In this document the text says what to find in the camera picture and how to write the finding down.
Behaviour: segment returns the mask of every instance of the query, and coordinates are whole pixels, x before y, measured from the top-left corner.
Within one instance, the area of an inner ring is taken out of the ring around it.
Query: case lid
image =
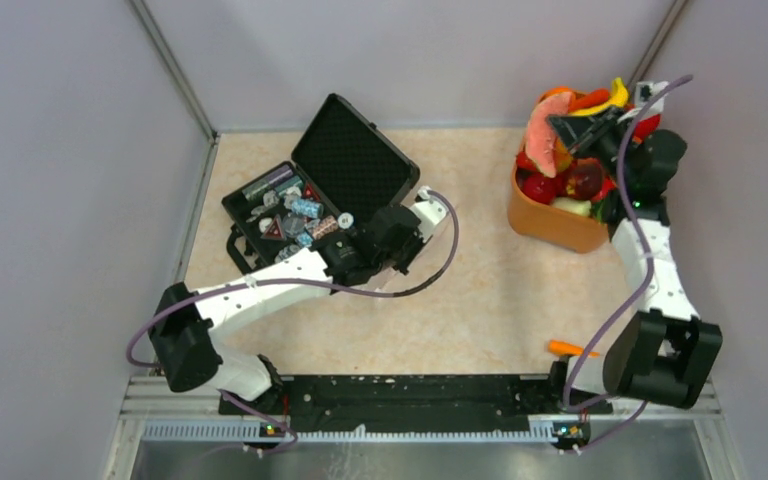
[[[401,202],[419,168],[343,97],[328,95],[292,159],[341,212],[364,223]]]

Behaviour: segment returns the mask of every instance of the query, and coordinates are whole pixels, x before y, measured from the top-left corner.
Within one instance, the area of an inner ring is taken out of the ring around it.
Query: blue can
[[[290,210],[307,218],[319,218],[322,216],[325,207],[321,203],[300,198],[290,205]]]
[[[298,237],[296,237],[296,243],[298,243],[302,248],[307,248],[313,245],[313,237],[311,237],[307,232],[302,232]]]

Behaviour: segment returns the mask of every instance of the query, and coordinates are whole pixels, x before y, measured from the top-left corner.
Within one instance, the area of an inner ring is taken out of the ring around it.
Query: orange bin
[[[529,235],[578,253],[592,252],[608,240],[608,227],[549,205],[537,203],[520,191],[517,167],[511,170],[511,199],[508,223],[520,235]]]

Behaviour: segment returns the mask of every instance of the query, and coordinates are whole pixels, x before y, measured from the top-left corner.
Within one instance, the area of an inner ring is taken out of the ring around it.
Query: white wall
[[[524,123],[558,82],[631,75],[667,0],[149,0],[219,130],[306,126],[330,92],[387,126]]]
[[[651,78],[689,149],[670,185],[674,252],[702,317],[721,324],[714,383],[752,478],[768,479],[768,2],[696,0]]]
[[[205,149],[124,0],[0,1],[0,480],[100,475]]]

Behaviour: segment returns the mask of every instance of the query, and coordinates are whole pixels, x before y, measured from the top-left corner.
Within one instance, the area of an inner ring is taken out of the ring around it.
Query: wooden table
[[[225,253],[231,219],[220,200],[286,160],[302,132],[222,135],[199,221],[189,288],[240,276]],[[455,262],[424,292],[400,299],[337,294],[282,310],[229,344],[262,353],[283,374],[540,373],[554,338],[584,345],[625,300],[622,263],[610,244],[586,255],[514,233],[505,207],[522,129],[385,130],[455,205]],[[452,229],[384,290],[425,280],[448,254]],[[600,343],[604,352],[625,321]]]

